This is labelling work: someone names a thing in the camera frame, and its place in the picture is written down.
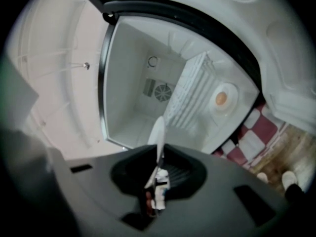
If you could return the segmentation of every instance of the shoe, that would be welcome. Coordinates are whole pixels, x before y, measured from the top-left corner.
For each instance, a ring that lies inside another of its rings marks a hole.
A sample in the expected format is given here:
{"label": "shoe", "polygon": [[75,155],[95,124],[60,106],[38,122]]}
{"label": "shoe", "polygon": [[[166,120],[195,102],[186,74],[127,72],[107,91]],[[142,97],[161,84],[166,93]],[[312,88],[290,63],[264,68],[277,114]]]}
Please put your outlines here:
{"label": "shoe", "polygon": [[266,184],[269,182],[267,175],[266,175],[265,173],[263,173],[263,172],[260,172],[260,173],[257,175],[257,177],[258,177],[262,182],[264,182],[264,183],[266,183]]}
{"label": "shoe", "polygon": [[292,171],[287,171],[282,175],[282,184],[285,190],[290,187],[292,184],[297,184],[296,175]]}

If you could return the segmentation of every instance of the wooden floor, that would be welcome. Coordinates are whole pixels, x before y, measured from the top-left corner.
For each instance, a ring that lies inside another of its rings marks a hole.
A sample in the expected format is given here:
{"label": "wooden floor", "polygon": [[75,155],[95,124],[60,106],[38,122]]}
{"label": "wooden floor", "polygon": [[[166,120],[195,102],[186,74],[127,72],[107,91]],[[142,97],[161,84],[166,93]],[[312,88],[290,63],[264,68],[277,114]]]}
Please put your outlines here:
{"label": "wooden floor", "polygon": [[255,175],[266,173],[269,184],[284,194],[281,177],[287,170],[296,174],[299,186],[307,191],[316,171],[316,138],[291,125],[272,150],[249,171]]}

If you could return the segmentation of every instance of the person's foot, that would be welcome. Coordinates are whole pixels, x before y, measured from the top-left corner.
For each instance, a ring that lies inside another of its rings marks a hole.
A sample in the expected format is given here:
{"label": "person's foot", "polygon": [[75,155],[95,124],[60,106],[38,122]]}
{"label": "person's foot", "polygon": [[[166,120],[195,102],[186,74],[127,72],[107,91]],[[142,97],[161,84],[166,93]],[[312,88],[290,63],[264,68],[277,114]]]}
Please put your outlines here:
{"label": "person's foot", "polygon": [[292,171],[287,171],[282,175],[282,184],[285,190],[292,184],[297,184],[296,175]]}
{"label": "person's foot", "polygon": [[266,184],[269,182],[268,181],[268,177],[265,173],[263,172],[260,172],[257,177],[262,181],[262,182],[265,182]]}

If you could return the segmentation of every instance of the checkered floor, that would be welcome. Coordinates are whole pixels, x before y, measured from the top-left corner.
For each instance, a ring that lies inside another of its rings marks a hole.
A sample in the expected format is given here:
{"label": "checkered floor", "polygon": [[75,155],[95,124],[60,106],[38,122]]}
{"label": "checkered floor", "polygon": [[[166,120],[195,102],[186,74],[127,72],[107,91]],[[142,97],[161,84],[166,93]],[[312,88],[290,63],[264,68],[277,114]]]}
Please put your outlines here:
{"label": "checkered floor", "polygon": [[259,103],[238,129],[238,144],[229,139],[213,154],[249,168],[268,152],[286,125],[272,115],[266,103]]}

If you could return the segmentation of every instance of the white tile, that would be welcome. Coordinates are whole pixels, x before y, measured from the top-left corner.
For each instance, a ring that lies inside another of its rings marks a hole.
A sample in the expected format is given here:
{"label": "white tile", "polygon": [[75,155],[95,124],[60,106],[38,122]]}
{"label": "white tile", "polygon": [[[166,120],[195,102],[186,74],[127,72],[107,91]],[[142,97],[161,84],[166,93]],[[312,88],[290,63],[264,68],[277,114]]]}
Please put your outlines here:
{"label": "white tile", "polygon": [[235,144],[233,143],[232,140],[228,140],[224,145],[222,145],[222,150],[225,155],[228,155],[234,148]]}
{"label": "white tile", "polygon": [[246,121],[243,123],[248,129],[251,129],[260,117],[260,111],[253,109]]}
{"label": "white tile", "polygon": [[277,126],[277,129],[279,130],[281,126],[284,124],[284,121],[276,118],[271,110],[268,108],[268,106],[265,104],[262,108],[262,115],[265,116],[268,120],[270,120],[272,123],[274,123]]}
{"label": "white tile", "polygon": [[255,158],[264,148],[265,144],[251,130],[239,140],[239,148],[247,160]]}

